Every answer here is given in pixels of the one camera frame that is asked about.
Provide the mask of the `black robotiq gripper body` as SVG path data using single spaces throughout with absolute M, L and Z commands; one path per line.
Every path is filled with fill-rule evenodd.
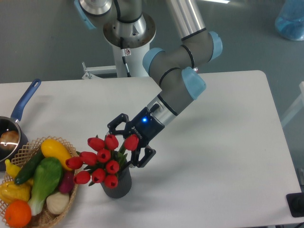
M 146 147 L 149 142 L 164 129 L 164 125 L 152 116 L 150 110 L 143 108 L 131 121 L 128 121 L 124 129 L 124 138 L 135 134 L 138 139 L 138 148 Z

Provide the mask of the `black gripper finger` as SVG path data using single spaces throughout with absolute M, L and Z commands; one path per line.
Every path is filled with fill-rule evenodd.
M 152 159 L 152 157 L 156 154 L 156 150 L 151 148 L 150 146 L 146 146 L 144 148 L 144 156 L 140 158 L 141 148 L 132 151 L 131 159 L 122 166 L 122 170 L 126 169 L 127 167 L 137 167 L 143 168 L 146 164 Z
M 123 129 L 123 130 L 117 130 L 116 128 L 122 124 L 122 123 L 128 123 L 129 122 L 129 116 L 127 114 L 119 114 L 116 118 L 114 118 L 110 123 L 107 124 L 108 128 L 108 134 L 112 135 L 121 135 L 124 139 L 126 139 L 129 134 L 128 131 Z

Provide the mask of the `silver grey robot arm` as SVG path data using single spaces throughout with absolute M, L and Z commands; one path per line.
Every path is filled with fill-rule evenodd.
M 121 169 L 142 168 L 155 155 L 149 142 L 205 90 L 195 68 L 217 58 L 222 41 L 206 29 L 193 0 L 167 1 L 182 42 L 172 52 L 150 48 L 156 27 L 139 0 L 76 0 L 74 5 L 89 29 L 103 30 L 114 55 L 114 66 L 85 67 L 86 74 L 149 76 L 161 88 L 132 120 L 121 114 L 108 124 L 110 134 L 123 138 L 134 134 L 139 140 L 131 150 L 131 159 L 121 158 Z

